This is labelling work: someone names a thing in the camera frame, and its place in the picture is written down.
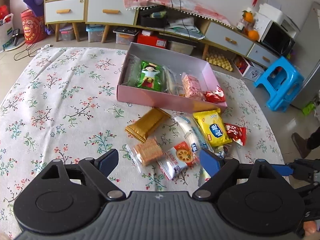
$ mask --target brown shoe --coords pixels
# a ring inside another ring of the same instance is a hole
[[[296,148],[298,149],[301,157],[304,159],[308,156],[308,154],[311,152],[307,148],[307,140],[303,139],[300,135],[298,135],[296,132],[291,135],[292,141]]]

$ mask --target floor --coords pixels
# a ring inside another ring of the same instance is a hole
[[[59,41],[55,42],[53,36],[48,37],[47,39],[37,43],[35,49],[39,49],[46,44],[51,44],[54,47],[104,47],[104,48],[114,48],[114,49],[128,49],[129,46],[116,44],[114,42],[114,37],[108,38],[107,42],[102,44],[100,42],[89,43],[87,39],[82,39],[80,42],[76,41]],[[16,58],[26,56],[18,61],[13,59],[16,53],[19,53],[25,49],[25,45],[19,49],[2,52],[0,53],[0,101],[3,100],[7,92],[10,90],[12,85],[18,79],[24,68],[31,61],[32,57],[28,57],[27,52],[23,52],[20,55],[17,55]],[[200,52],[196,52],[196,57],[201,57]],[[281,153],[283,155],[284,161],[286,163],[292,162],[295,158],[300,158],[300,155],[295,148],[291,140],[291,134],[293,132],[298,132],[301,136],[307,138],[311,133],[313,133],[319,126],[319,123],[315,117],[309,115],[305,117],[302,112],[294,107],[290,107],[286,113],[282,112],[273,112],[266,107],[265,102],[269,99],[269,95],[266,90],[263,88],[254,88],[253,83],[247,79],[243,79],[238,71],[233,71],[232,73],[220,68],[213,66],[214,70],[230,74],[236,78],[242,79],[245,81],[247,87],[251,93],[256,98],[259,103],[263,113],[265,114],[273,133],[279,144]],[[320,147],[313,150],[308,159],[320,158]],[[295,180],[290,178],[290,182],[293,187],[301,187],[306,185],[305,182]]]

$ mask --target yellow egg carton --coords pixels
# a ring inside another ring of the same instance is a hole
[[[222,67],[230,72],[232,72],[233,70],[229,60],[216,51],[207,52],[206,59],[207,62],[209,62],[212,65]]]

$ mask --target silver screw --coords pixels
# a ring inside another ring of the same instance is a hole
[[[120,190],[111,190],[108,192],[107,196],[112,199],[117,199],[123,196],[123,192]]]
[[[201,190],[197,190],[195,195],[197,198],[207,198],[211,196],[211,193],[208,190],[201,189]]]

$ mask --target stool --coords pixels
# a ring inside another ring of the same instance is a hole
[[[274,70],[278,67],[282,69],[276,75]],[[282,108],[285,112],[292,100],[299,93],[303,76],[284,57],[276,60],[268,69],[253,83],[255,87],[262,84],[270,94],[267,106],[276,111]]]

